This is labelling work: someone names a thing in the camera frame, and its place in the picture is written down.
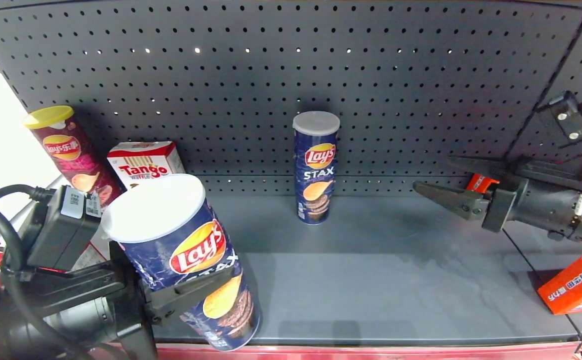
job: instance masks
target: potato chip can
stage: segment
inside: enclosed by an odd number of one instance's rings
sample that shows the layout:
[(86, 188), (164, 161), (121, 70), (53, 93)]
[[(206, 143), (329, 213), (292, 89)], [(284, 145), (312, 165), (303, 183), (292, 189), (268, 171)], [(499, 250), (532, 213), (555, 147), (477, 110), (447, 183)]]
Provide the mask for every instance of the potato chip can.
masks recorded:
[(101, 208), (122, 194), (111, 167), (96, 155), (71, 106), (45, 107), (28, 114), (23, 122), (60, 173), (79, 191), (97, 194)]
[(101, 225), (152, 290), (233, 266), (231, 280), (180, 318), (219, 351), (252, 339), (260, 307), (199, 178), (177, 173), (133, 187), (106, 208)]
[(302, 112), (293, 118), (293, 129), (297, 216), (321, 224), (329, 217), (340, 119), (325, 111)]

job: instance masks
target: cardboard box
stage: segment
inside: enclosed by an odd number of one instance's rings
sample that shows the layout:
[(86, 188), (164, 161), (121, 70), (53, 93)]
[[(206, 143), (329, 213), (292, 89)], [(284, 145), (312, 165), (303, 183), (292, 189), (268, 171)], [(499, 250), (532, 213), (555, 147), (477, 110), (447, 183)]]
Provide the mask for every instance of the cardboard box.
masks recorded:
[(173, 141), (121, 142), (106, 156), (127, 190), (169, 174), (185, 174)]
[(482, 176), (479, 173), (474, 173), (469, 181), (469, 185), (466, 186), (466, 189), (468, 191), (484, 194), (491, 184), (500, 184), (500, 182), (490, 177)]
[(556, 315), (582, 312), (582, 257), (537, 290)]

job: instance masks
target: shelf surface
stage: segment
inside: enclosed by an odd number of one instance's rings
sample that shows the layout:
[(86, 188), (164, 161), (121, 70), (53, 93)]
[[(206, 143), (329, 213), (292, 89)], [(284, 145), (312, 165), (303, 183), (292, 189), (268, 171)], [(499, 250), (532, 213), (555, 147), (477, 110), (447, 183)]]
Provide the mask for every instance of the shelf surface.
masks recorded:
[[(504, 233), (425, 198), (335, 197), (318, 226), (296, 218), (291, 196), (209, 202), (256, 285), (263, 322), (251, 344), (471, 346), (577, 335), (545, 308), (533, 269)], [(159, 342), (199, 338), (185, 323), (154, 331)]]
[[(525, 223), (510, 221), (506, 223), (504, 230), (522, 251), (543, 283), (551, 280), (558, 271), (582, 256), (582, 243), (567, 239), (551, 240), (547, 237), (547, 231)], [(582, 313), (570, 314), (568, 317), (582, 332)]]

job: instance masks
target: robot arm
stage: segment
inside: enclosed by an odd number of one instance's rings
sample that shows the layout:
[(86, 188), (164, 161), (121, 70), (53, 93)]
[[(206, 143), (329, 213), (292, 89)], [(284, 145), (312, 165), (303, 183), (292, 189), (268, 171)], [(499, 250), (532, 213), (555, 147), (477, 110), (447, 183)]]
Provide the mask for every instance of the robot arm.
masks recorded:
[[(569, 91), (538, 110), (557, 123), (569, 145), (582, 142), (582, 103)], [(582, 242), (582, 169), (568, 173), (561, 164), (521, 157), (515, 162), (481, 157), (449, 157), (449, 164), (499, 181), (485, 194), (425, 182), (417, 193), (467, 221), (482, 221), (495, 233), (506, 221), (547, 230), (550, 239)]]

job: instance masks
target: chip can label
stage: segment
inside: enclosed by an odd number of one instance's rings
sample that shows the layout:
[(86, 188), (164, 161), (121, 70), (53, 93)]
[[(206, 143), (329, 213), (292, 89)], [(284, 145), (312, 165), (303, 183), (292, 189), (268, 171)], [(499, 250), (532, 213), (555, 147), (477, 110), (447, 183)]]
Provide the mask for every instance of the chip can label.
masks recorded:
[(320, 224), (329, 216), (337, 137), (336, 132), (326, 136), (295, 132), (295, 198), (304, 223)]
[(152, 290), (233, 267), (231, 280), (180, 318), (219, 351), (236, 350), (252, 339), (261, 321), (260, 307), (229, 235), (206, 200), (189, 221), (169, 234), (120, 245)]

